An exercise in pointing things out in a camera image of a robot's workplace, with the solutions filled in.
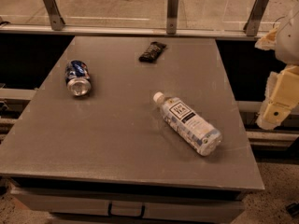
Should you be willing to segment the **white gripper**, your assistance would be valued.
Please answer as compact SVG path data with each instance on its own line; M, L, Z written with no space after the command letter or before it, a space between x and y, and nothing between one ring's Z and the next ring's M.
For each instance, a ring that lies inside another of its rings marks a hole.
M290 10L278 28L261 37L255 48L275 49L276 58L288 64L279 73L270 73L256 120L260 128L273 130L299 105L299 4Z

